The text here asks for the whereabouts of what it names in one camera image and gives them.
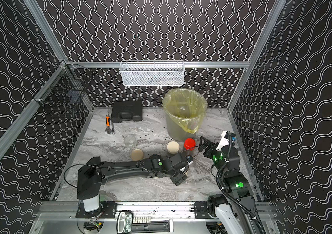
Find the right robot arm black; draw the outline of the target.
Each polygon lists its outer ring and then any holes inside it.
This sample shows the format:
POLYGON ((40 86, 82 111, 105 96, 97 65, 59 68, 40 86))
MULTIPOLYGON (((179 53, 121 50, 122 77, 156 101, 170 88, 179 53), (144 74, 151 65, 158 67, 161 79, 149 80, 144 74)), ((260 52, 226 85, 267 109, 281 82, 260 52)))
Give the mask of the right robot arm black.
POLYGON ((224 132, 219 143, 200 137, 199 151, 211 159, 217 173, 214 175, 219 195, 207 201, 208 214, 217 218, 228 234, 265 234, 252 188, 240 172, 240 156, 234 147, 235 135, 224 132))

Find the tan jar lid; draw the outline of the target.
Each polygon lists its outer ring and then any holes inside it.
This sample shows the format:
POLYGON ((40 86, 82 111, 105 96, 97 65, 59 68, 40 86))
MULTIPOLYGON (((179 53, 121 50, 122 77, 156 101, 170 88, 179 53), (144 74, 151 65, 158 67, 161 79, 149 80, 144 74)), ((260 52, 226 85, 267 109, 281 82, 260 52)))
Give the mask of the tan jar lid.
POLYGON ((141 149, 134 149, 132 150, 130 156, 133 161, 139 161, 144 158, 144 152, 141 149))

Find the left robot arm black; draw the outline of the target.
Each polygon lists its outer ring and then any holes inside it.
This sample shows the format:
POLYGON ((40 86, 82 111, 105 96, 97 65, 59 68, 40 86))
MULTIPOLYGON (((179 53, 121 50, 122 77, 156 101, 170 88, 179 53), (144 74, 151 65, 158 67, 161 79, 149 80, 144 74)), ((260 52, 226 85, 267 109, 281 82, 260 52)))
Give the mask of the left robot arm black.
POLYGON ((99 217, 105 212, 99 193, 101 186, 108 182, 133 177, 169 177, 174 185, 179 186, 187 179, 186 173, 192 162, 192 156, 180 153, 171 157, 154 154, 144 160, 128 162, 107 162, 93 157, 78 170, 77 199, 81 203, 75 217, 99 217))

